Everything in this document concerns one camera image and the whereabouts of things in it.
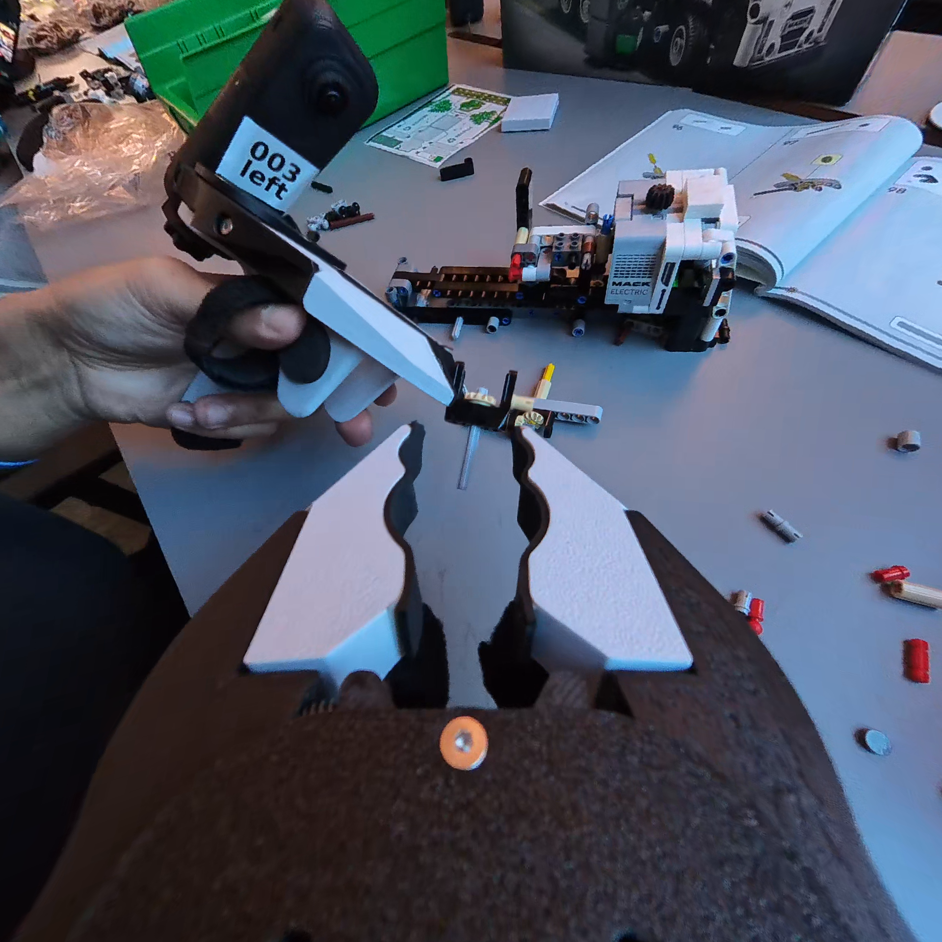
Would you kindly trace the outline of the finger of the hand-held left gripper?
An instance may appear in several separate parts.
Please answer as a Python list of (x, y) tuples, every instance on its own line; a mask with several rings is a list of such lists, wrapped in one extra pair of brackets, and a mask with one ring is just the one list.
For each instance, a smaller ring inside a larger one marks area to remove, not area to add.
[(451, 353), (346, 273), (320, 267), (302, 304), (340, 338), (315, 392), (302, 394), (305, 405), (371, 405), (397, 380), (442, 405), (465, 393)]

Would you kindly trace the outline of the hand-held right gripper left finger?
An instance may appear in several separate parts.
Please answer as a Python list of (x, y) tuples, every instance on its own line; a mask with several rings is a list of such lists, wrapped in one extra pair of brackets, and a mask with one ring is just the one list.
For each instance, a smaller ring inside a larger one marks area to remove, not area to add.
[(445, 637), (406, 540), (425, 429), (396, 429), (312, 502), (243, 664), (253, 674), (370, 671), (444, 681)]

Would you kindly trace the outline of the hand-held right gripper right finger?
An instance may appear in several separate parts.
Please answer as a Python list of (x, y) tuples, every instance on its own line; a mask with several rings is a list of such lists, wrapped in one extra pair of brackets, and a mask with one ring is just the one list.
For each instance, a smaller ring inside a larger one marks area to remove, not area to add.
[(535, 430), (514, 430), (518, 599), (529, 651), (559, 671), (685, 672), (693, 656), (628, 509)]

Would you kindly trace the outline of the black lego frame assembly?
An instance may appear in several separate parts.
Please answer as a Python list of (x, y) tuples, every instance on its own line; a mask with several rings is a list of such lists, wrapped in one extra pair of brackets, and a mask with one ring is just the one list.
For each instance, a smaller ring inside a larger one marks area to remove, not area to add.
[(503, 430), (506, 428), (511, 415), (512, 397), (515, 392), (517, 371), (507, 372), (498, 406), (484, 407), (470, 403), (465, 395), (470, 392), (465, 388), (465, 363), (455, 363), (453, 378), (454, 398), (445, 408), (445, 420), (451, 424), (467, 427), (467, 443), (461, 473), (458, 480), (459, 490), (466, 490), (470, 475), (470, 465), (477, 450), (477, 443), (481, 430)]

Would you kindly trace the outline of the scattered black lego pieces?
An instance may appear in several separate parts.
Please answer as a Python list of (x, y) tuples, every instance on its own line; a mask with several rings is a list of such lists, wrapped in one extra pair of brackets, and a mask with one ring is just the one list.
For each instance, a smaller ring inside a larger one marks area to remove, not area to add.
[[(471, 177), (475, 173), (475, 166), (471, 157), (458, 163), (443, 166), (439, 170), (441, 182), (453, 182)], [(372, 221), (375, 214), (362, 210), (359, 203), (339, 200), (331, 205), (324, 213), (307, 218), (306, 237), (312, 242), (318, 242), (322, 233), (334, 232), (361, 223)]]

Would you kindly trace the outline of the pile of dark lego parts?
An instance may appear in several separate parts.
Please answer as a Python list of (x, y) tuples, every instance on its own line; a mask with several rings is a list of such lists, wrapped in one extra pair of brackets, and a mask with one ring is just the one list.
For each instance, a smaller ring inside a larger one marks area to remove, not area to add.
[(156, 100), (157, 96), (141, 69), (128, 72), (120, 65), (105, 66), (95, 70), (82, 70), (76, 77), (54, 77), (16, 91), (10, 101), (17, 106), (39, 105), (50, 102), (57, 96), (80, 92), (84, 100), (113, 104), (132, 99), (138, 103)]

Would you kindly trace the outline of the lego truck model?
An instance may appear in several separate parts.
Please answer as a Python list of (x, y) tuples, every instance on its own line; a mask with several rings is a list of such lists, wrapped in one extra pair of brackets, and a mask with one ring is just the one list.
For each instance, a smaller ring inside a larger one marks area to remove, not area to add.
[(530, 226), (532, 172), (515, 189), (515, 242), (505, 266), (408, 270), (401, 261), (386, 299), (418, 323), (462, 320), (489, 333), (515, 317), (618, 322), (668, 351), (702, 352), (729, 340), (736, 285), (736, 195), (724, 168), (667, 171), (620, 181), (614, 211), (590, 204), (581, 224)]

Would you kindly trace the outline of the scattered small lego pieces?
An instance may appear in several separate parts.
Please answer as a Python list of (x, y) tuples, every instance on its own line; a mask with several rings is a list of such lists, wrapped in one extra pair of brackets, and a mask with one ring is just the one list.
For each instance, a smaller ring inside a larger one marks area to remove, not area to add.
[[(802, 538), (795, 526), (777, 512), (764, 510), (758, 513), (758, 520), (775, 533), (781, 540), (791, 545)], [(908, 604), (941, 609), (941, 590), (916, 583), (912, 580), (911, 570), (901, 564), (873, 570), (869, 579), (880, 586), (881, 591), (891, 598)], [(764, 600), (748, 591), (738, 591), (731, 595), (731, 604), (747, 622), (750, 630), (757, 636), (763, 633)], [(929, 642), (921, 639), (909, 639), (902, 642), (902, 665), (905, 679), (916, 684), (928, 684), (931, 681), (931, 649)]]

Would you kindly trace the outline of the black lego set box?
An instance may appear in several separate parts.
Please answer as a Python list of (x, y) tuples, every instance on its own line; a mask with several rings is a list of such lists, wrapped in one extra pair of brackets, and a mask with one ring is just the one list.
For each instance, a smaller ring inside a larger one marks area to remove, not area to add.
[(902, 1), (503, 1), (506, 68), (844, 105)]

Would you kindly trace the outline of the person's left hand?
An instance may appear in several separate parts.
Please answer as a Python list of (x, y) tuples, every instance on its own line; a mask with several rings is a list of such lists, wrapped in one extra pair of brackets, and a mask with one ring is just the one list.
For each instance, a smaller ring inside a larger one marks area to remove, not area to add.
[(98, 421), (267, 437), (292, 421), (274, 393), (183, 394), (183, 338), (227, 277), (170, 257), (90, 269), (1, 301), (1, 459), (21, 465)]

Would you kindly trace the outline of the green plastic bin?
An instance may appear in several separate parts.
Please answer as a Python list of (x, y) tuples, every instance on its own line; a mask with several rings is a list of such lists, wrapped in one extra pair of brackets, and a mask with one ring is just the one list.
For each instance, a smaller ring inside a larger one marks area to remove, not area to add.
[[(279, 1), (178, 1), (125, 22), (152, 90), (188, 133), (280, 6)], [(332, 1), (369, 59), (379, 101), (366, 125), (448, 79), (445, 3)]]

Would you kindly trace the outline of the green and white sticker sheet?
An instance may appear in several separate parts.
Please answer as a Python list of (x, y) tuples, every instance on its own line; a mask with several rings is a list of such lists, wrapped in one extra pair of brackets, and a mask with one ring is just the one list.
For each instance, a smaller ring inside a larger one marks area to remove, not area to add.
[(506, 93), (451, 85), (405, 117), (371, 135), (366, 145), (440, 167), (498, 126), (512, 101)]

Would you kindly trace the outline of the clear plastic bag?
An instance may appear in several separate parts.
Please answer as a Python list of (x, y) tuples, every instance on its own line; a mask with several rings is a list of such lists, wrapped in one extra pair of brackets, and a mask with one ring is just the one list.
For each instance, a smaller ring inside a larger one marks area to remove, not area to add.
[(55, 106), (33, 171), (3, 197), (40, 229), (113, 216), (165, 198), (164, 175), (184, 135), (158, 101)]

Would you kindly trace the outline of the white flat block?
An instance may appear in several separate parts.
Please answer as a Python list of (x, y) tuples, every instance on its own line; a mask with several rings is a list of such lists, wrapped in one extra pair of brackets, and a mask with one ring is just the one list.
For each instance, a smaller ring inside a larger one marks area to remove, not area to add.
[(557, 92), (529, 96), (513, 96), (500, 122), (504, 134), (548, 131), (553, 127), (559, 109)]

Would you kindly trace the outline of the open instruction booklet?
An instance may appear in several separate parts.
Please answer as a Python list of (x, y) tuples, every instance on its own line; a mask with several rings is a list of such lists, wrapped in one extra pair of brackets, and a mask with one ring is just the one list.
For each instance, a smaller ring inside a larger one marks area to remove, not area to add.
[(939, 372), (941, 165), (900, 117), (748, 124), (665, 112), (542, 200), (572, 218), (610, 209), (623, 180), (723, 168), (735, 188), (737, 274)]

